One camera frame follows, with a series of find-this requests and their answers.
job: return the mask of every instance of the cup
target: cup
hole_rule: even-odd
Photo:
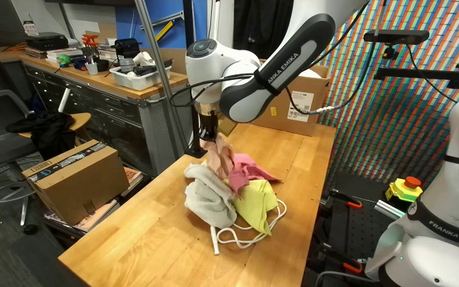
[[[98,75],[98,68],[97,68],[97,64],[87,64],[86,63],[86,69],[88,69],[88,73],[90,73],[90,75]]]

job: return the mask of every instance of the cardboard box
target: cardboard box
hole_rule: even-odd
[[[49,209],[75,225],[129,187],[118,151],[91,140],[22,172]]]
[[[311,70],[322,78],[298,76],[288,85],[296,106],[310,111],[322,107],[331,80],[328,67],[315,65]],[[317,121],[317,115],[305,116],[293,109],[288,93],[284,89],[270,102],[263,114],[251,124],[312,136]]]

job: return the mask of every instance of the office chair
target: office chair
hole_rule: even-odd
[[[26,105],[24,105],[22,100],[13,91],[0,91],[0,165],[7,165],[7,167],[0,169],[0,174],[9,171],[18,180],[0,187],[0,191],[6,188],[10,190],[9,194],[0,199],[0,203],[24,199],[20,220],[21,226],[26,221],[28,196],[35,191],[20,173],[22,169],[16,160],[35,153],[37,150],[29,138],[24,138],[18,134],[7,133],[5,127],[24,118],[28,113]]]

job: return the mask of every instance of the workbench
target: workbench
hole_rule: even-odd
[[[117,149],[130,167],[155,177],[184,153],[192,132],[191,111],[173,109],[167,100],[149,102],[164,96],[162,84],[137,91],[118,85],[108,72],[91,76],[28,55],[20,55],[20,60],[48,110],[57,110],[65,88],[71,89],[64,111],[89,112],[89,136]],[[185,75],[171,72],[173,92],[187,82]],[[178,96],[181,102],[189,98],[189,91]]]
[[[321,125],[310,137],[249,124],[228,136],[236,153],[282,178],[273,189],[288,207],[272,236],[248,249],[220,244],[214,255],[209,225],[184,206],[192,180],[183,171],[203,159],[184,155],[59,260],[92,287],[300,286],[334,136],[335,128]]]

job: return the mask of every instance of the pink cloth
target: pink cloth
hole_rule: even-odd
[[[207,151],[206,164],[220,179],[228,178],[233,170],[233,147],[220,134],[215,142],[200,140],[201,147]]]
[[[250,180],[280,180],[269,174],[266,170],[256,164],[248,154],[235,154],[233,156],[235,168],[229,173],[229,185],[238,194],[238,189],[249,185]]]

